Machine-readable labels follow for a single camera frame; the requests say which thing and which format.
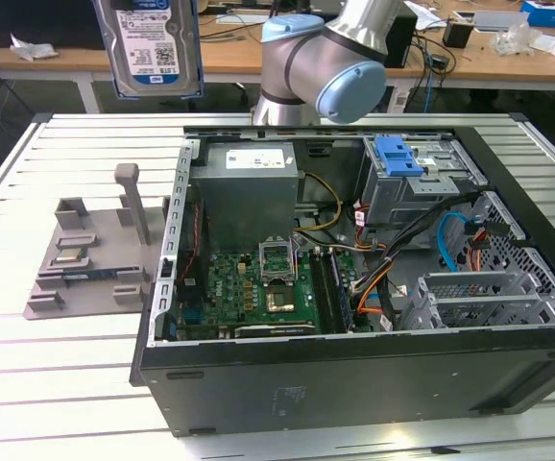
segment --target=power supply label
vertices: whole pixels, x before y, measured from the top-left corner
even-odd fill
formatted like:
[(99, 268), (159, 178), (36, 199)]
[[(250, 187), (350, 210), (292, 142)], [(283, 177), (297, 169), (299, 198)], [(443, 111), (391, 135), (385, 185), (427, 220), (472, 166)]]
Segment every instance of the power supply label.
[(227, 152), (227, 170), (286, 168), (281, 149), (231, 149)]
[(144, 85), (168, 85), (180, 74), (175, 38), (167, 32), (168, 0), (135, 1), (135, 10), (118, 10), (117, 21), (128, 67)]

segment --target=light blue joint cap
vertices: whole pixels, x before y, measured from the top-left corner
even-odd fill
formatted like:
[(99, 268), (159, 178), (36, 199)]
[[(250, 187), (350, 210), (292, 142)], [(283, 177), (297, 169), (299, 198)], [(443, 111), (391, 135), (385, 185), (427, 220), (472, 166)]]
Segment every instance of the light blue joint cap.
[(323, 88), (316, 100), (316, 111), (333, 123), (353, 123), (375, 108), (384, 91), (384, 66), (376, 61), (359, 62)]
[(286, 14), (274, 16), (262, 26), (262, 42), (282, 40), (293, 36), (304, 36), (320, 31), (325, 26), (321, 17), (311, 14)]

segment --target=office floor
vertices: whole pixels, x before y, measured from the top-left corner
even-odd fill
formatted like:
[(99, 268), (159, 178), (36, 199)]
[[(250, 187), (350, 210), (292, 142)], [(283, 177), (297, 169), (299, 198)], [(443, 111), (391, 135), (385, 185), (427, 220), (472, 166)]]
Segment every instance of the office floor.
[[(119, 101), (108, 83), (95, 89), (106, 112), (238, 112), (249, 111), (257, 99), (257, 85), (249, 85), (248, 101), (234, 85), (209, 85), (201, 100), (188, 103), (178, 99), (149, 98), (141, 101)], [(35, 112), (83, 113), (84, 108), (74, 84), (68, 82), (14, 83), (14, 90)], [(408, 111), (422, 111), (424, 91), (412, 102)], [(555, 92), (474, 91), (443, 89), (432, 94), (433, 112), (522, 112), (555, 144)], [(32, 116), (0, 86), (0, 163), (23, 133)]]

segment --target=3d printed holder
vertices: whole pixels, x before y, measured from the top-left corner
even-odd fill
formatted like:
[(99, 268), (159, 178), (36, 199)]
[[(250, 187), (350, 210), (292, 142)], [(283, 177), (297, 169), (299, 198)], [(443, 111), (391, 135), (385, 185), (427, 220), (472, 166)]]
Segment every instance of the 3d printed holder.
[(168, 199), (144, 209), (136, 164), (119, 164), (122, 207), (88, 211), (81, 198), (62, 199), (58, 226), (36, 276), (28, 320), (140, 312), (155, 280)]

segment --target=motherboard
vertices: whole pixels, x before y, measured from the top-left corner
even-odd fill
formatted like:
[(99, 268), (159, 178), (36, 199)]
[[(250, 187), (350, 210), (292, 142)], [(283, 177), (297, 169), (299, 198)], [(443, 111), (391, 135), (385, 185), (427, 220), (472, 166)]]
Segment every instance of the motherboard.
[[(323, 260), (334, 261), (336, 271), (323, 271)], [(177, 332), (188, 340), (322, 334), (332, 328), (331, 312), (341, 312), (346, 289), (356, 277), (349, 252), (291, 255), (274, 246), (247, 254), (214, 253), (206, 294), (180, 305)], [(330, 300), (326, 283), (334, 288)], [(345, 305), (344, 311), (350, 308)], [(334, 317), (337, 325), (349, 322), (344, 315)]]

